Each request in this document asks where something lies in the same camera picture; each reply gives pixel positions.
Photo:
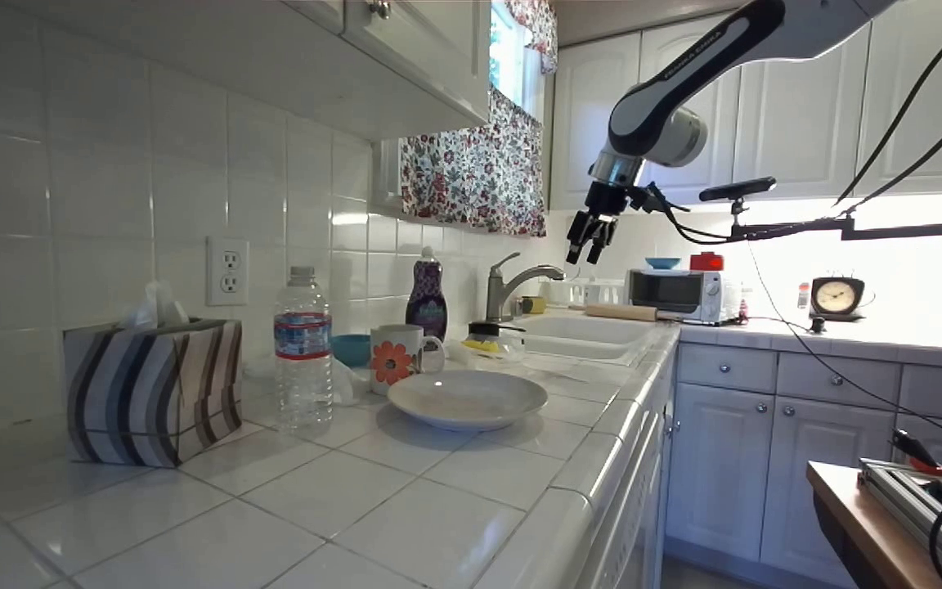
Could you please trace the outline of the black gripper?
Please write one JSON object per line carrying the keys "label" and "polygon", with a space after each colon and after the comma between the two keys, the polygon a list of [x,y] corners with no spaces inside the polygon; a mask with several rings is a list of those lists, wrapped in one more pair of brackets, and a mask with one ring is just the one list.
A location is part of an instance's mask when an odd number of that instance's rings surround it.
{"label": "black gripper", "polygon": [[601,253],[614,240],[614,219],[627,209],[632,193],[624,188],[593,185],[584,209],[580,209],[566,228],[566,261],[577,265],[590,243],[590,265],[600,265]]}

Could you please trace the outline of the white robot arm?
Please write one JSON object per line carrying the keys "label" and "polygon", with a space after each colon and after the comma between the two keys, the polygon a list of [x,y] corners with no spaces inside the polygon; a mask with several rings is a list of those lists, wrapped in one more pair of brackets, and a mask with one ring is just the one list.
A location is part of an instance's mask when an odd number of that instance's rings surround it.
{"label": "white robot arm", "polygon": [[817,60],[896,0],[750,0],[608,113],[605,143],[590,168],[590,193],[566,228],[566,261],[594,265],[614,219],[639,198],[645,163],[682,168],[708,143],[708,126],[688,113],[724,72],[759,60]]}

